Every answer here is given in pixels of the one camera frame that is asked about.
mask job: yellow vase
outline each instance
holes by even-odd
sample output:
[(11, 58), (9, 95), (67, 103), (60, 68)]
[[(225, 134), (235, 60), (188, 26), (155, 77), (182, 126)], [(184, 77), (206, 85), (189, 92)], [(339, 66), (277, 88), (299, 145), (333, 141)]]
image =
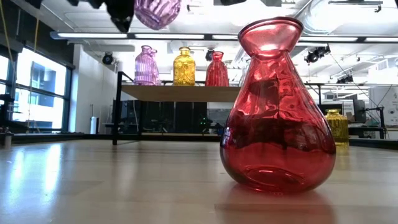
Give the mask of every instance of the yellow vase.
[(195, 61), (188, 47), (180, 48), (180, 55), (174, 60), (174, 85), (195, 85)]
[(345, 116), (340, 115), (339, 111), (340, 109), (327, 110), (328, 114), (325, 118), (335, 139), (336, 148), (348, 149), (348, 120)]

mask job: small red vase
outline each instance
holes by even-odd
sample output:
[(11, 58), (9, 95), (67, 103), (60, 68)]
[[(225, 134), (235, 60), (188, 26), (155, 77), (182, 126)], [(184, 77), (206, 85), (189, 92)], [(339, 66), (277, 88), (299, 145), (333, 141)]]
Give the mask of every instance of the small red vase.
[(302, 29), (295, 19), (276, 17), (253, 22), (238, 35), (251, 64), (225, 124), (220, 153), (228, 174), (252, 189), (311, 190), (335, 164), (328, 123), (289, 57)]
[(213, 60), (207, 67), (206, 86), (229, 86), (226, 65), (221, 60), (223, 52), (213, 52)]

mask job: black metal leg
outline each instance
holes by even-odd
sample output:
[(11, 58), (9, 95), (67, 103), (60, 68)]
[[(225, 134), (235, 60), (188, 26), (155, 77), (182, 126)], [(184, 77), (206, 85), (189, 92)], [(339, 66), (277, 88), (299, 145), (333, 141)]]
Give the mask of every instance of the black metal leg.
[(119, 121), (120, 121), (120, 106), (121, 106), (121, 92), (122, 92), (122, 75), (123, 72), (118, 72), (118, 85), (116, 88), (116, 103), (115, 103), (115, 109), (114, 109), (114, 119), (113, 119), (113, 128), (112, 128), (112, 133), (113, 133), (113, 139), (112, 139), (112, 145), (117, 145), (118, 144), (118, 136), (119, 136)]
[(139, 107), (139, 120), (138, 120), (138, 139), (141, 140), (142, 129), (144, 128), (144, 119), (146, 113), (147, 102), (141, 101), (141, 105)]
[(318, 100), (319, 100), (319, 105), (322, 104), (322, 100), (321, 100), (321, 85), (318, 85)]

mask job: shelf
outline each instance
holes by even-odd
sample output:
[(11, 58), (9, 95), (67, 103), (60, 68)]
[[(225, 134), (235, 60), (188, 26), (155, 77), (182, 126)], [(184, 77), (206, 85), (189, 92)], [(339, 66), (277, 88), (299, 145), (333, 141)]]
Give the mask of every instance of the shelf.
[(235, 102), (240, 87), (122, 85), (122, 91), (141, 101)]

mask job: wooden tabletop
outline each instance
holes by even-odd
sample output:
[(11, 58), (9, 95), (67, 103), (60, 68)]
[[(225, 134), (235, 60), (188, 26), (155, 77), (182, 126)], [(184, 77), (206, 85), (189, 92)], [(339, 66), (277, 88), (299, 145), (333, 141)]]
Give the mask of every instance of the wooden tabletop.
[(0, 223), (397, 223), (398, 153), (339, 151), (300, 195), (232, 180), (217, 142), (81, 140), (0, 150)]
[(240, 87), (122, 85), (122, 91), (142, 101), (235, 102)]

